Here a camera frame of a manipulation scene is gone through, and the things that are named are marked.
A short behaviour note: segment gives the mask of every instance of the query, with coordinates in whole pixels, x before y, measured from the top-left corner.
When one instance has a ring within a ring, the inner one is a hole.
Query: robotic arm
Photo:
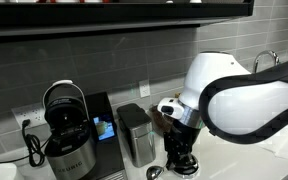
[[[179,99],[163,99],[158,110],[177,119],[164,134],[167,169],[194,177],[191,151],[202,122],[211,134],[239,144],[263,141],[288,124],[288,62],[250,74],[232,55],[201,53]]]

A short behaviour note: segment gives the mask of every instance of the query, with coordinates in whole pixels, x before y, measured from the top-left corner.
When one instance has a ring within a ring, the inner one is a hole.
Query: upper cabinet
[[[0,3],[0,36],[210,24],[251,16],[254,6],[254,0],[242,3],[122,2]]]

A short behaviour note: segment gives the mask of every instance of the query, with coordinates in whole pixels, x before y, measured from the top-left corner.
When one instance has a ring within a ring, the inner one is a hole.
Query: black coffee machine
[[[76,88],[82,97],[59,96],[50,101],[58,87]],[[45,155],[57,179],[78,180],[87,175],[96,163],[91,123],[82,90],[71,80],[55,82],[44,94],[45,120],[52,136]]]
[[[67,96],[71,91],[58,95],[54,91],[57,87],[77,89],[74,95],[78,98]],[[52,131],[45,155],[57,179],[127,180],[106,92],[84,96],[72,81],[64,80],[54,83],[43,99],[45,119]]]

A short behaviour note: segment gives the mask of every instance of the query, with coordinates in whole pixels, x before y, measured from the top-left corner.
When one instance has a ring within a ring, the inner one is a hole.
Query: wall
[[[40,102],[55,80],[72,79],[87,94],[107,91],[114,110],[127,103],[148,109],[182,90],[199,52],[232,53],[251,70],[265,49],[288,60],[288,0],[257,0],[254,16],[201,28],[1,43],[0,153],[24,145],[11,108]],[[141,99],[138,82],[145,79],[152,95]],[[29,132],[42,140],[49,135],[47,125]]]

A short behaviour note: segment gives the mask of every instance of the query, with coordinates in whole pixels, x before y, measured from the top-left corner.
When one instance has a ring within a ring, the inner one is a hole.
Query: electrical outlet
[[[45,110],[41,103],[13,108],[12,112],[20,127],[22,127],[22,123],[26,119],[31,120],[31,123],[27,128],[40,126],[47,123],[44,119]]]
[[[151,95],[149,80],[140,81],[141,98]]]

